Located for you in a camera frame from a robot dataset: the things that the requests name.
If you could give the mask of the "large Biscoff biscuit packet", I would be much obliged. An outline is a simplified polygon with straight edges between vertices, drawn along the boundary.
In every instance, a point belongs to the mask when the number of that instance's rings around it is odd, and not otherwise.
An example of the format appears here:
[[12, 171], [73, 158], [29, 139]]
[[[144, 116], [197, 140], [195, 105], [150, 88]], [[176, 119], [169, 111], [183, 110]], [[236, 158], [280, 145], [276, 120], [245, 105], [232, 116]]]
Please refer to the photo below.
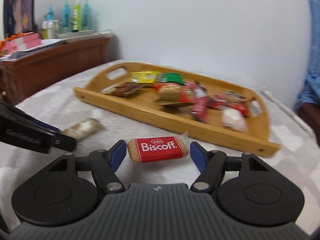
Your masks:
[[126, 142], [132, 161], [147, 163], [184, 158], [189, 154], [188, 132], [170, 137], [131, 139]]

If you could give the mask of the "gold white candy bar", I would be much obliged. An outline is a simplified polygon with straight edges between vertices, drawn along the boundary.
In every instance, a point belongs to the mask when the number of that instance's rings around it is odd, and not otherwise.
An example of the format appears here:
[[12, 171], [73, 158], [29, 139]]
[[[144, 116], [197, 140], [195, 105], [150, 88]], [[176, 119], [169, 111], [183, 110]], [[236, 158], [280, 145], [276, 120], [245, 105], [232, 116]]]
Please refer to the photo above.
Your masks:
[[104, 126], [98, 119], [87, 118], [86, 120], [63, 130], [61, 133], [80, 141], [104, 129]]

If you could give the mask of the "white marshmallow packet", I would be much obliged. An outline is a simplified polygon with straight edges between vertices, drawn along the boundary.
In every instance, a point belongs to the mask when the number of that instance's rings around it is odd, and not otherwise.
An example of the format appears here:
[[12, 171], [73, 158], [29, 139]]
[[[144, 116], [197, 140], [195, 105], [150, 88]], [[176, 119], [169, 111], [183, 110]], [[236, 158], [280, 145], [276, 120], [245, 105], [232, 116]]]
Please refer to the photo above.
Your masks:
[[222, 110], [221, 121], [223, 126], [235, 131], [246, 132], [246, 120], [239, 110], [233, 108], [224, 108]]

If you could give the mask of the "long red snack bar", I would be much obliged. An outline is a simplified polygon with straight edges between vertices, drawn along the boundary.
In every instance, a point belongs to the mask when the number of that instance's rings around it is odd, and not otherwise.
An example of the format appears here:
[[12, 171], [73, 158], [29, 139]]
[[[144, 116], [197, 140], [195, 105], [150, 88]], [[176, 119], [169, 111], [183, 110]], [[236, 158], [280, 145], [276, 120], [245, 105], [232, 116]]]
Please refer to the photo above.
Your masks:
[[209, 104], [209, 96], [207, 89], [198, 81], [192, 83], [192, 91], [194, 96], [194, 104], [191, 108], [191, 114], [196, 121], [207, 123], [207, 109]]

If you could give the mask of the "dark red chocolate bar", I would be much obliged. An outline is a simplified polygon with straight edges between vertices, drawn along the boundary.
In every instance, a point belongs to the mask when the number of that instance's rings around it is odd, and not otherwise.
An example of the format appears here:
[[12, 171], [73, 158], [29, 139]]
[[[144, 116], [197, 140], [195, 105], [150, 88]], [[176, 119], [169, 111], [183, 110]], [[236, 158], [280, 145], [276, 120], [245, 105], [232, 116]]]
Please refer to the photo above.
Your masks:
[[233, 102], [218, 102], [215, 101], [208, 105], [209, 109], [214, 110], [222, 110], [223, 108], [232, 108], [237, 111], [239, 111], [242, 116], [247, 117], [248, 116], [248, 107], [241, 103], [233, 103]]

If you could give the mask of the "brown chocolate wafer packet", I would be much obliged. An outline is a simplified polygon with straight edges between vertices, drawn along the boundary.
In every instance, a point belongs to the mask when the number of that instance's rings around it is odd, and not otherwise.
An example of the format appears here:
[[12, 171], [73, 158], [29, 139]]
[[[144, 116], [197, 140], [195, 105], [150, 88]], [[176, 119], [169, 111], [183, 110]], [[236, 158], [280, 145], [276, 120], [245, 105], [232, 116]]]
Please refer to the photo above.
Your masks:
[[139, 83], [130, 83], [130, 82], [117, 83], [107, 88], [104, 88], [101, 91], [101, 93], [105, 95], [112, 95], [112, 96], [124, 98], [124, 97], [131, 96], [132, 94], [135, 94], [143, 87], [144, 85]]

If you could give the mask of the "red nut snack packet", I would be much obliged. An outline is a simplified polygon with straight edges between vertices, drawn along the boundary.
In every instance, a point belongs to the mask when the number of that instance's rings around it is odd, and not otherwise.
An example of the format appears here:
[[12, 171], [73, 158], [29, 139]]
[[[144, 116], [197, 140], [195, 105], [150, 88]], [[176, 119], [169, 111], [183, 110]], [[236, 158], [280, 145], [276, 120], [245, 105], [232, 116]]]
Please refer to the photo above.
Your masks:
[[162, 83], [155, 86], [157, 98], [154, 105], [184, 107], [194, 104], [193, 91], [177, 83]]

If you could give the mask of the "green snack packet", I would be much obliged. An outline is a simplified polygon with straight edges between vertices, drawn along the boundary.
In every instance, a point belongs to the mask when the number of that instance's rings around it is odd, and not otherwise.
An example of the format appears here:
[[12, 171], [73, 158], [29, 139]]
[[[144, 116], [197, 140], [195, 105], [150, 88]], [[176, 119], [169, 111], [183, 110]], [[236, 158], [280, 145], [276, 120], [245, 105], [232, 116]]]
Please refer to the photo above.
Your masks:
[[177, 83], [184, 85], [183, 77], [178, 73], [161, 73], [157, 78], [157, 82], [160, 83]]

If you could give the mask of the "yellow snack packet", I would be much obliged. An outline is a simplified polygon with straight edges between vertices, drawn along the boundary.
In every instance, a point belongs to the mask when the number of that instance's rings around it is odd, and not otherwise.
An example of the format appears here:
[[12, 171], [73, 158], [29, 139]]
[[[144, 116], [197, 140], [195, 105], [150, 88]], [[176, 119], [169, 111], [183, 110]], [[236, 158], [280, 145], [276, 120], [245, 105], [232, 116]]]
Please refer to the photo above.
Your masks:
[[154, 83], [157, 81], [160, 72], [157, 71], [142, 71], [132, 72], [130, 82], [132, 83]]

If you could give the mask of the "pink cake packet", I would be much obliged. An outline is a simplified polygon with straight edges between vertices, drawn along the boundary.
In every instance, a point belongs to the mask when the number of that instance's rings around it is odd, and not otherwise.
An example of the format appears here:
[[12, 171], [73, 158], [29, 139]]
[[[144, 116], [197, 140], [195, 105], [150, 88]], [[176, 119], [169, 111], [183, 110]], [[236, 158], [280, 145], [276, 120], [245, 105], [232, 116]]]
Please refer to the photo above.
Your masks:
[[226, 91], [221, 93], [220, 98], [232, 103], [246, 103], [247, 98], [234, 91]]

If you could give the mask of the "grey checkered blanket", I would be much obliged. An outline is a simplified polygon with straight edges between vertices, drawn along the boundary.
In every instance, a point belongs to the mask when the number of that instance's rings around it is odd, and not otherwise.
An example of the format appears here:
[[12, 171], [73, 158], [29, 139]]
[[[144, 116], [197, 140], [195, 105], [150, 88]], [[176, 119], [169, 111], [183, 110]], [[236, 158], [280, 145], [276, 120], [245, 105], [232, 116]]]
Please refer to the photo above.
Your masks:
[[[107, 68], [106, 64], [76, 74], [25, 99], [18, 107], [29, 115], [65, 129], [87, 118], [96, 118], [104, 130], [81, 141], [77, 157], [86, 156], [97, 149], [108, 149], [120, 139], [168, 136], [169, 132], [124, 116], [100, 109], [78, 100], [75, 86], [84, 87], [89, 80]], [[297, 224], [307, 233], [319, 227], [319, 146], [315, 136], [299, 118], [278, 102], [271, 94], [261, 90], [270, 120], [270, 140], [281, 146], [268, 165], [295, 183], [305, 197]], [[61, 155], [53, 150], [41, 154], [1, 144], [1, 215], [10, 230], [19, 225], [11, 207], [14, 190], [36, 172]], [[117, 176], [125, 184], [191, 184], [199, 171], [190, 158], [138, 164], [126, 157]]]

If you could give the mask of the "pink box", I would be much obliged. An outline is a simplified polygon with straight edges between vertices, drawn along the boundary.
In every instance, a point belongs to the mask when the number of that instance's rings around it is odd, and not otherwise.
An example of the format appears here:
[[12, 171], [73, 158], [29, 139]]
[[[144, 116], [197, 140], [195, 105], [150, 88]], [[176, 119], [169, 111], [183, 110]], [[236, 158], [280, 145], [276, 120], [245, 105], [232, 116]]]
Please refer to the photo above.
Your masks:
[[15, 35], [14, 38], [4, 42], [1, 52], [4, 55], [12, 54], [15, 51], [24, 51], [42, 44], [38, 33], [23, 33]]

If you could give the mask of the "small blue spray bottle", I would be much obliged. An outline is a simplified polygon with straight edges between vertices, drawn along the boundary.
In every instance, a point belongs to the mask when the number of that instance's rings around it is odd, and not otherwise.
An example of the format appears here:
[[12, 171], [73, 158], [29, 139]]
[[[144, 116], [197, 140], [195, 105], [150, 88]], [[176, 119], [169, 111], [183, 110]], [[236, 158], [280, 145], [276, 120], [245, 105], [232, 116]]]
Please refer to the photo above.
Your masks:
[[48, 12], [46, 14], [46, 20], [47, 21], [55, 20], [54, 11], [53, 11], [53, 4], [52, 3], [48, 7]]

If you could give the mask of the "dark framed picture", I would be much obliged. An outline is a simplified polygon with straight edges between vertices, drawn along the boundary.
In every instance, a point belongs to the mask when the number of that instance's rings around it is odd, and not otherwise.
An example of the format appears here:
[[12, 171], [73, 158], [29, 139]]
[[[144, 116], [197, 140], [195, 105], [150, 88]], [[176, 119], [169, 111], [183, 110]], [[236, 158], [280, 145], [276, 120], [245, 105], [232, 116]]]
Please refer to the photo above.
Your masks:
[[3, 2], [4, 37], [33, 31], [34, 0], [4, 0]]

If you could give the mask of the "green spray bottle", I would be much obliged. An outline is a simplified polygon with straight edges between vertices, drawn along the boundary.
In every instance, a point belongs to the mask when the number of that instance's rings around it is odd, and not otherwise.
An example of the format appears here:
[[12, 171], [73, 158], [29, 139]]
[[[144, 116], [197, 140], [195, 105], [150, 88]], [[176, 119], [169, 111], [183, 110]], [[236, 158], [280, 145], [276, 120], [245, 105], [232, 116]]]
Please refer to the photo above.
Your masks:
[[81, 5], [79, 0], [76, 0], [73, 8], [72, 32], [78, 32], [81, 29]]

